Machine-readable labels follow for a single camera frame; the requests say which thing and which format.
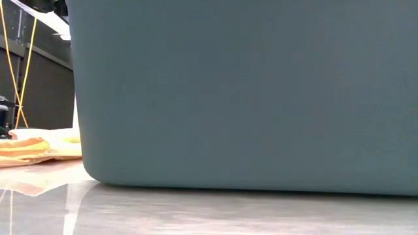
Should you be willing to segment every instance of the folded towel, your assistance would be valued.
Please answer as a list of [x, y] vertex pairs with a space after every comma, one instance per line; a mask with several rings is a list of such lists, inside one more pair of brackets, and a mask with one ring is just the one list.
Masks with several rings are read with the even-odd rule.
[[78, 129], [16, 129], [9, 135], [12, 140], [0, 141], [0, 168], [82, 157]]

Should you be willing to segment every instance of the gray plastic bin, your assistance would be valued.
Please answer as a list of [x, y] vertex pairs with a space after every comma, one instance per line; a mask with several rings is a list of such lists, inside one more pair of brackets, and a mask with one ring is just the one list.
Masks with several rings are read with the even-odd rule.
[[67, 2], [99, 181], [418, 195], [418, 1]]

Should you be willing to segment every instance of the yellow cloth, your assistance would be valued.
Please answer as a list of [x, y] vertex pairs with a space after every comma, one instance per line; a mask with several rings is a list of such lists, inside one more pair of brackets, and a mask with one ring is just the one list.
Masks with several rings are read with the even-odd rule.
[[9, 135], [12, 140], [0, 141], [0, 168], [82, 157], [77, 129], [16, 129]]

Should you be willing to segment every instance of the gray polished floor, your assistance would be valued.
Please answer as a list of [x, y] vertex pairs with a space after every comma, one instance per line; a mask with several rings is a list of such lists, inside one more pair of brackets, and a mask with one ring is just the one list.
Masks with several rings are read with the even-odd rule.
[[84, 181], [36, 197], [7, 191], [0, 234], [416, 235], [418, 199], [128, 189]]

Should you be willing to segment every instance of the reflective floor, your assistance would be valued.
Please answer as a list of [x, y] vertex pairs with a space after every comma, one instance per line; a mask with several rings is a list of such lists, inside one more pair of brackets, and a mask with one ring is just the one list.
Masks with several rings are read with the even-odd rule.
[[133, 189], [88, 177], [21, 192], [0, 190], [1, 235], [418, 234], [417, 198]]

